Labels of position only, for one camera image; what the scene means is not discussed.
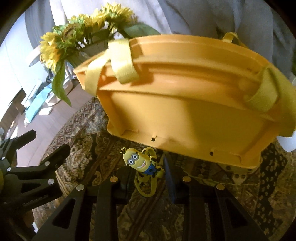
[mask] black metal bracket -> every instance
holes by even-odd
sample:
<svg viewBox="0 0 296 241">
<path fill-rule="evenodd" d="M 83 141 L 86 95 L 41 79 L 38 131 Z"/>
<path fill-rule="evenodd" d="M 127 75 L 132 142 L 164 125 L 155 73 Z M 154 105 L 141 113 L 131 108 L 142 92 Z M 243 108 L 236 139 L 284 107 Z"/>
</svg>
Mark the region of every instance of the black metal bracket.
<svg viewBox="0 0 296 241">
<path fill-rule="evenodd" d="M 200 184 L 180 167 L 174 166 L 169 155 L 163 162 L 170 198 L 175 204 L 184 204 L 182 241 L 207 241 L 208 235 L 212 241 L 268 241 L 224 185 L 210 187 Z"/>
<path fill-rule="evenodd" d="M 118 241 L 116 205 L 128 203 L 135 189 L 135 175 L 136 170 L 126 166 L 98 186 L 76 186 L 32 241 L 88 241 L 94 203 L 94 241 Z"/>
<path fill-rule="evenodd" d="M 56 149 L 36 167 L 11 167 L 16 150 L 36 137 L 31 130 L 26 134 L 5 140 L 1 145 L 0 168 L 4 187 L 0 195 L 0 213 L 17 216 L 48 203 L 62 195 L 55 171 L 70 154 L 66 144 Z"/>
</svg>

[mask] white wall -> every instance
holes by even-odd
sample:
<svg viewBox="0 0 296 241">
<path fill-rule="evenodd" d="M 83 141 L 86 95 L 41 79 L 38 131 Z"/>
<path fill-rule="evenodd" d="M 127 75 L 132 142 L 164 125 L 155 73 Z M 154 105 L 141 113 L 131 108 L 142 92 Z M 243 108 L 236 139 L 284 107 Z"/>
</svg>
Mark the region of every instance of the white wall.
<svg viewBox="0 0 296 241">
<path fill-rule="evenodd" d="M 25 62 L 32 50 L 22 14 L 0 46 L 0 119 L 21 88 L 29 94 L 37 79 L 45 81 L 47 72 L 40 62 L 31 67 Z"/>
<path fill-rule="evenodd" d="M 33 48 L 27 35 L 24 13 L 9 31 L 5 38 L 5 43 L 15 76 L 24 91 L 29 94 L 36 84 L 37 79 L 45 81 L 47 72 L 44 70 L 40 62 L 29 67 L 25 61 Z"/>
</svg>

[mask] minion figurine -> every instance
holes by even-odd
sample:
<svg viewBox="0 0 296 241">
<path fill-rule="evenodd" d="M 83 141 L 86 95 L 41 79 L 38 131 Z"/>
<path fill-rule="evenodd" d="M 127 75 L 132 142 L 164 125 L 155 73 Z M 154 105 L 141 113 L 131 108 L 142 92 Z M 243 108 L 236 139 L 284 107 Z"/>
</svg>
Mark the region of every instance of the minion figurine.
<svg viewBox="0 0 296 241">
<path fill-rule="evenodd" d="M 132 168 L 137 170 L 138 175 L 135 177 L 135 186 L 140 192 L 140 194 L 144 197 L 151 197 L 154 195 L 157 186 L 157 178 L 163 177 L 164 170 L 157 166 L 157 156 L 154 149 L 151 147 L 147 147 L 142 150 L 142 152 L 125 147 L 121 149 L 120 153 L 123 154 L 123 160 L 126 165 L 130 165 Z M 151 192 L 150 194 L 145 194 L 137 181 L 137 179 L 141 183 L 146 183 L 149 181 L 149 177 L 151 177 Z"/>
</svg>

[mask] minion eye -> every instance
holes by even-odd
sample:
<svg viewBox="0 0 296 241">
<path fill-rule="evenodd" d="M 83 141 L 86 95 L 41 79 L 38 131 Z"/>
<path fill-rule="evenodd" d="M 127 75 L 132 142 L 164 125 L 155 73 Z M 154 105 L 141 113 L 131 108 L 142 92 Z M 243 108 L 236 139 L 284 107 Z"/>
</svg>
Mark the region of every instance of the minion eye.
<svg viewBox="0 0 296 241">
<path fill-rule="evenodd" d="M 130 165 L 132 165 L 132 164 L 135 164 L 135 161 L 134 161 L 133 159 L 129 159 L 129 160 L 128 160 L 128 163 L 129 163 Z"/>
<path fill-rule="evenodd" d="M 139 155 L 134 153 L 131 155 L 131 158 L 134 159 L 134 160 L 138 160 L 139 159 Z"/>
</svg>

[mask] yellow handle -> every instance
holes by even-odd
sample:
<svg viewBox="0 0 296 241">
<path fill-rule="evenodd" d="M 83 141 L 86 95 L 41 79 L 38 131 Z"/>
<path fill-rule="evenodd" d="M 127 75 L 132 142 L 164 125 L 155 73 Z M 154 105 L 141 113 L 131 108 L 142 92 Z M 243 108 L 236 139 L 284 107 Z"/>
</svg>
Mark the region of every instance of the yellow handle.
<svg viewBox="0 0 296 241">
<path fill-rule="evenodd" d="M 115 77 L 121 84 L 138 80 L 131 57 L 131 49 L 128 39 L 111 40 L 108 42 L 109 48 L 92 61 L 85 71 L 84 90 L 96 96 L 98 81 L 104 65 L 110 60 Z"/>
<path fill-rule="evenodd" d="M 248 48 L 242 41 L 239 40 L 239 37 L 234 32 L 228 32 L 228 33 L 226 33 L 224 35 L 224 37 L 222 38 L 222 41 L 223 42 L 226 42 L 226 43 L 232 43 L 233 39 L 237 39 L 240 46 L 245 47 L 245 48 Z"/>
<path fill-rule="evenodd" d="M 232 43 L 237 39 L 240 46 L 248 48 L 240 41 L 237 34 L 229 32 L 222 38 L 223 42 Z M 280 100 L 280 136 L 291 137 L 296 127 L 296 91 L 287 78 L 272 64 L 259 73 L 259 89 L 253 96 L 244 96 L 246 104 L 253 110 L 269 111 Z"/>
</svg>

